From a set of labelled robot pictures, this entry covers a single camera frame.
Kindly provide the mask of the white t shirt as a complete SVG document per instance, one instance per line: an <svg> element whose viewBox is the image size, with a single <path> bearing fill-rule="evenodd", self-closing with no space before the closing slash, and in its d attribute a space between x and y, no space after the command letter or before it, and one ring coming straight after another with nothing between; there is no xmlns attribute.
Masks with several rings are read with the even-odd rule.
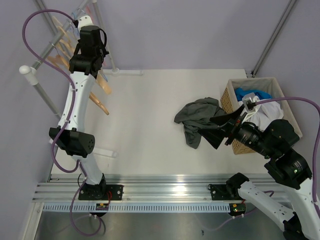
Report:
<svg viewBox="0 0 320 240"><path fill-rule="evenodd" d="M272 101L258 105L259 109L255 114L247 114L245 121L255 124L260 131L264 131L269 124L284 117L284 112L279 103Z"/></svg>

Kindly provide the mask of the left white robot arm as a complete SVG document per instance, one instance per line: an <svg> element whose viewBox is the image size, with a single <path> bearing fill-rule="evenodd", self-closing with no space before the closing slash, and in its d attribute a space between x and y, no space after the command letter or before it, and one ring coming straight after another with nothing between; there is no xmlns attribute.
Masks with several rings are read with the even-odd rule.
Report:
<svg viewBox="0 0 320 240"><path fill-rule="evenodd" d="M85 132L85 116L90 93L108 51L107 35L96 25L81 27L79 40L69 61L70 81L65 107L57 127L49 130L53 144L70 156L84 181L79 190L83 200L101 200L107 195L104 174L93 150L95 137Z"/></svg>

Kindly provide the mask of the cream plastic hanger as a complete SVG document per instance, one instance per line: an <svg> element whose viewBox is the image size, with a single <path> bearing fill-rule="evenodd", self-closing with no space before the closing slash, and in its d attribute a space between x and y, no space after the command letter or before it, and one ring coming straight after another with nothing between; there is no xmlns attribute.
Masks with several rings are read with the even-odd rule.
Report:
<svg viewBox="0 0 320 240"><path fill-rule="evenodd" d="M52 16L51 19L55 27L60 31L60 33L62 33L62 38L59 40L59 42L66 46L70 52L74 52L75 44L72 40L76 40L75 35L67 30L64 30L62 23L55 16Z"/></svg>

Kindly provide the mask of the light blue wire hanger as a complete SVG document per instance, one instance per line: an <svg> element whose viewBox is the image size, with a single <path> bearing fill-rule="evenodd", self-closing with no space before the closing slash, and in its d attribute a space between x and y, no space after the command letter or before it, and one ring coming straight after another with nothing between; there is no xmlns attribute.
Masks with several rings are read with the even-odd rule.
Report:
<svg viewBox="0 0 320 240"><path fill-rule="evenodd" d="M79 22L78 22L78 19L77 19L77 16L76 16L76 12L75 11L72 12L71 16L72 16L72 23L74 25L74 27L73 27L74 34L78 36L79 35L79 30L78 30Z"/></svg>

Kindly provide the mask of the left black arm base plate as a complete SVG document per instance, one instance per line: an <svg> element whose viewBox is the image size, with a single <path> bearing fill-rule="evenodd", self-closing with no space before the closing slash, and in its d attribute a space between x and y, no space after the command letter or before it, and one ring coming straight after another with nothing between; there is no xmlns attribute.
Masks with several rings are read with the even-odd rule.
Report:
<svg viewBox="0 0 320 240"><path fill-rule="evenodd" d="M78 195L81 201L121 201L124 186L106 184L105 186L85 184Z"/></svg>

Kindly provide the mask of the beige wooden hanger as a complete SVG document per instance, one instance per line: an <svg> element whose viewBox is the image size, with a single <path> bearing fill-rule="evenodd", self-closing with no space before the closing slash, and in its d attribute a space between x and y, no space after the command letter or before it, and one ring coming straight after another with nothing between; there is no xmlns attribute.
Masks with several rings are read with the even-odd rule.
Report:
<svg viewBox="0 0 320 240"><path fill-rule="evenodd" d="M55 45L57 54L55 56L48 56L47 60L51 62L55 67L58 67L59 69L64 67L68 71L70 67L69 61L71 59L71 53L74 52L76 43L77 39L75 37L69 38L68 36L64 36ZM110 95L112 93L112 89L107 83L106 78L103 77L101 70L99 71L95 82L103 89L103 91L107 95Z"/></svg>

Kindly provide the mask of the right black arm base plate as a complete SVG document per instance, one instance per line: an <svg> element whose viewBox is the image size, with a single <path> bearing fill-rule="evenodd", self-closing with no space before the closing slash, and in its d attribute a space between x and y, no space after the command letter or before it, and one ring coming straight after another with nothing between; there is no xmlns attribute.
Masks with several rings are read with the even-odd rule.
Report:
<svg viewBox="0 0 320 240"><path fill-rule="evenodd" d="M226 184L209 184L207 189L213 201L243 201L244 199L235 193L227 190Z"/></svg>

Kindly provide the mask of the dark grey t shirt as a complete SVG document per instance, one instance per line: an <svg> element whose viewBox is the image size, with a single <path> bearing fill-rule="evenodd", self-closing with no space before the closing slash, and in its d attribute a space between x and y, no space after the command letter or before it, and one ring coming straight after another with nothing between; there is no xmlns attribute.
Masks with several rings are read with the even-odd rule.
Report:
<svg viewBox="0 0 320 240"><path fill-rule="evenodd" d="M212 117L225 115L219 101L212 97L205 97L186 104L174 117L176 124L183 124L186 144L197 149L202 136L201 129L216 129L217 125L210 121Z"/></svg>

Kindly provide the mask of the bright blue t shirt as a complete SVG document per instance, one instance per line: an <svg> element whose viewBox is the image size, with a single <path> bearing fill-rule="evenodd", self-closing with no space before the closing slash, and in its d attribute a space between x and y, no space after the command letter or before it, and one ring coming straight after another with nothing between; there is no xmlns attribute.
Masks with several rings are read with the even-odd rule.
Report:
<svg viewBox="0 0 320 240"><path fill-rule="evenodd" d="M261 90L257 90L257 89L243 90L241 87L239 87L234 90L234 93L235 93L235 96L236 96L236 99L238 102L240 102L244 96L251 94L251 93L253 93L255 96L258 96L258 98L260 100L266 100L266 99L272 98L272 96L269 93L261 91Z"/></svg>

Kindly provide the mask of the brown wooden hanger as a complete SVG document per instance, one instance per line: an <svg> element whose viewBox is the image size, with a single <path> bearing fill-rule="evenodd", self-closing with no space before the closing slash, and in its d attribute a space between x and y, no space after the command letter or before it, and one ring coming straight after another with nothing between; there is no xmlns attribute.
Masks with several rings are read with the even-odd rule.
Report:
<svg viewBox="0 0 320 240"><path fill-rule="evenodd" d="M47 60L52 63L55 67L58 67L61 70L60 66L64 66L67 70L69 70L69 62L62 56L56 55L55 57L53 56L48 56ZM112 93L112 89L107 83L107 78L104 76L103 71L100 70L97 75L97 79L95 82L102 88L105 94L110 95ZM108 109L105 107L105 105L98 99L98 97L91 92L89 95L89 99L95 103L106 115L109 115Z"/></svg>

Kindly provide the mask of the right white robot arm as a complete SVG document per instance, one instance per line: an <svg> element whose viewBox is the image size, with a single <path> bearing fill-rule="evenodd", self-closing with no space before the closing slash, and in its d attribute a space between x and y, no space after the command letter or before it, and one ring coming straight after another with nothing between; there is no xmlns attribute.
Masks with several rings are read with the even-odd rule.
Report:
<svg viewBox="0 0 320 240"><path fill-rule="evenodd" d="M226 181L227 195L251 202L277 224L287 240L318 240L320 216L316 210L318 197L313 194L313 174L307 161L292 148L299 136L285 119L276 119L260 131L244 120L243 109L241 106L232 113L212 117L210 121L217 128L200 129L198 133L215 149L221 143L228 146L237 140L267 159L264 167L283 187L292 209L273 200L239 172Z"/></svg>

